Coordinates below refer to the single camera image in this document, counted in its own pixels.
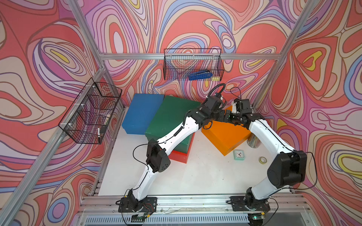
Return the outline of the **orange shoebox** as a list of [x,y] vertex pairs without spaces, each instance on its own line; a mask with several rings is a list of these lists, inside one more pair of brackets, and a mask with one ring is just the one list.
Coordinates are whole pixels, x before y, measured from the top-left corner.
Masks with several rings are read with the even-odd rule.
[[201,132],[223,156],[228,155],[251,136],[251,132],[242,126],[218,121],[210,122]]

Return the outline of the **green shoebox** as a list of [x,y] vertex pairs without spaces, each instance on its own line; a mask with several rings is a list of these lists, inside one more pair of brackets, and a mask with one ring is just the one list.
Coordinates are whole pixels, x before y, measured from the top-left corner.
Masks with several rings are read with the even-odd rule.
[[200,102],[165,96],[161,106],[149,124],[145,136],[148,140],[167,135],[183,122],[186,113],[201,105]]

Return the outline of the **red shoebox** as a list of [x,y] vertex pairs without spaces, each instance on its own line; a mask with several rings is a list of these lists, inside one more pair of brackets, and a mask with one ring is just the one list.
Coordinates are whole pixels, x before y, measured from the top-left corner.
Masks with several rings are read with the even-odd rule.
[[186,164],[188,162],[188,158],[189,158],[189,155],[190,155],[190,151],[191,151],[192,143],[193,143],[193,140],[194,140],[194,136],[195,135],[192,134],[192,136],[190,138],[187,153],[182,153],[182,152],[178,152],[176,150],[173,150],[171,152],[171,154],[168,156],[169,159]]

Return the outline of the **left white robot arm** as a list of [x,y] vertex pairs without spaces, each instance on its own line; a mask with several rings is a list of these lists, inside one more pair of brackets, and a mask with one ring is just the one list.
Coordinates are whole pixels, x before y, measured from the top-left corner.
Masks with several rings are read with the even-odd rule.
[[210,122],[223,118],[225,105],[226,101],[220,93],[209,95],[200,106],[187,111],[183,121],[175,129],[158,140],[149,141],[144,172],[135,188],[132,188],[127,196],[138,202],[145,199],[158,174],[170,166],[169,155],[174,148]]

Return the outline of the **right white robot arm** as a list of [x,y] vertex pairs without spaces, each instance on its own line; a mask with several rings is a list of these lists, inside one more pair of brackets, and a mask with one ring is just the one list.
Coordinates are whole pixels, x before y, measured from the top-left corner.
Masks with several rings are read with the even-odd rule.
[[255,135],[273,157],[267,176],[248,189],[246,202],[265,201],[269,196],[305,179],[307,155],[287,144],[259,113],[254,113],[248,99],[236,98],[228,122],[241,125]]

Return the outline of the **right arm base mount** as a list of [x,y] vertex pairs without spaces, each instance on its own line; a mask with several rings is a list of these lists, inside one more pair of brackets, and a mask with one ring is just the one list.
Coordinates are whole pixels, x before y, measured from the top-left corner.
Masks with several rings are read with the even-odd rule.
[[226,203],[232,206],[233,211],[256,211],[267,213],[271,210],[267,199],[257,200],[250,194],[244,196],[230,196]]

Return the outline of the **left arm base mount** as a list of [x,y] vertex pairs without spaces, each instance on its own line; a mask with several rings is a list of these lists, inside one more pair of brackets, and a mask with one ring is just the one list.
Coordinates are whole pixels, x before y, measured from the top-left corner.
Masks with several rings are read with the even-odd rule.
[[133,196],[123,197],[120,200],[116,201],[118,205],[119,213],[149,213],[152,214],[156,212],[157,209],[157,198],[156,197],[146,197],[143,200],[139,201]]

